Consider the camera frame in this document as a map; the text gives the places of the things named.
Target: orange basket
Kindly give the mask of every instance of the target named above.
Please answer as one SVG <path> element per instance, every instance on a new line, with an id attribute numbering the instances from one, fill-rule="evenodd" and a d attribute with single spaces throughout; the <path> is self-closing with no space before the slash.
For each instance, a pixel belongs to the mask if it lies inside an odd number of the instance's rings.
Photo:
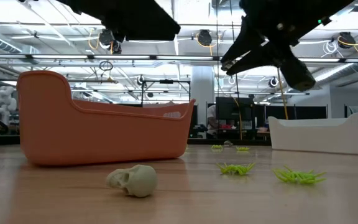
<path id="1" fill-rule="evenodd" d="M 186 149 L 195 100 L 161 108 L 72 100 L 67 80 L 50 71 L 22 73 L 17 89 L 21 149 L 31 163 L 170 159 Z"/>

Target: toy skull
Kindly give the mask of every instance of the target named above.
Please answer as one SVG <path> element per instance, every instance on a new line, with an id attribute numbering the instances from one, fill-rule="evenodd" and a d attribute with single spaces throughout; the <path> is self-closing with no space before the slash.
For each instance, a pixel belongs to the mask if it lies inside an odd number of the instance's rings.
<path id="1" fill-rule="evenodd" d="M 118 187 L 126 195 L 146 197 L 157 186 L 157 174 L 153 167 L 136 165 L 130 169 L 117 169 L 106 178 L 107 186 Z"/>

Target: wooden table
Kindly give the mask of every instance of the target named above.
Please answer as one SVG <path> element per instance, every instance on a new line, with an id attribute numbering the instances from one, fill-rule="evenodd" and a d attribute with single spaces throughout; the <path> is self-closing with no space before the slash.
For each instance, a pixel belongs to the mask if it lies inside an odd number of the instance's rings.
<path id="1" fill-rule="evenodd" d="M 17 146 L 0 147 L 0 223 L 358 224 L 358 156 L 209 147 L 189 146 L 180 159 L 139 162 L 158 174 L 148 198 L 105 186 L 111 171 L 137 162 L 34 167 Z M 256 165 L 238 177 L 221 175 L 217 162 Z M 327 171 L 328 179 L 314 186 L 282 183 L 271 170 L 284 164 Z"/>

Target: ceiling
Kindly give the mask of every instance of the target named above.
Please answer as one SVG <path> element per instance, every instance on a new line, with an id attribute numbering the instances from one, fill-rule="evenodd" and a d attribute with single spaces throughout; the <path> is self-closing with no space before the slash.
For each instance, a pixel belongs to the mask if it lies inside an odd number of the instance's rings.
<path id="1" fill-rule="evenodd" d="M 231 46 L 233 39 L 237 37 L 240 28 L 241 15 L 244 14 L 237 9 L 237 2 L 233 0 L 234 10 L 232 15 L 228 10 L 218 11 L 218 26 L 216 16 L 211 12 L 211 0 L 156 0 L 164 10 L 181 25 L 181 31 L 177 36 L 177 41 L 172 42 L 124 42 L 122 43 L 122 54 L 128 55 L 198 55 L 222 56 Z M 98 47 L 96 50 L 95 38 L 101 32 L 103 26 L 100 21 L 86 14 L 75 14 L 69 7 L 55 1 L 28 1 L 32 10 L 28 10 L 19 1 L 0 0 L 0 37 L 5 38 L 12 44 L 33 46 L 40 54 L 110 54 L 106 49 Z M 339 32 L 350 32 L 358 43 L 358 12 L 341 11 L 332 17 L 332 23 L 327 26 L 320 25 L 309 34 L 301 38 L 300 44 L 293 48 L 293 52 L 298 57 L 358 57 L 355 48 L 333 50 L 327 41 L 337 36 Z M 200 29 L 209 29 L 211 36 L 216 43 L 219 37 L 219 44 L 211 50 L 201 47 L 195 39 Z M 43 63 L 52 63 L 53 59 L 42 60 Z M 0 60 L 0 63 L 7 68 L 17 72 L 24 72 L 30 69 L 47 69 L 66 75 L 69 79 L 96 79 L 95 70 L 90 65 L 82 67 L 54 67 L 54 66 L 24 66 L 20 62 L 13 63 L 12 60 Z M 172 79 L 190 80 L 192 76 L 192 63 L 163 63 L 157 64 L 153 61 L 136 62 L 138 66 L 130 67 L 130 60 L 113 61 L 117 64 L 111 72 L 96 72 L 98 78 L 103 74 L 119 81 L 119 84 L 112 83 L 88 83 L 87 88 L 104 90 L 136 90 L 136 79 L 143 74 L 148 80 Z M 213 67 L 215 74 L 219 73 L 220 85 L 223 91 L 230 91 L 236 85 L 229 83 L 229 77 L 218 69 L 217 65 L 209 64 Z M 325 68 L 325 66 L 310 66 L 311 72 Z M 240 91 L 277 91 L 268 86 L 270 78 L 277 76 L 277 69 L 274 67 L 262 67 L 242 72 L 239 76 Z M 357 78 L 358 74 L 347 76 Z M 153 97 L 154 100 L 187 100 L 185 86 L 154 84 L 151 90 L 180 90 L 183 93 L 160 93 Z M 135 102 L 134 95 L 123 93 L 104 93 L 105 96 L 118 102 Z"/>

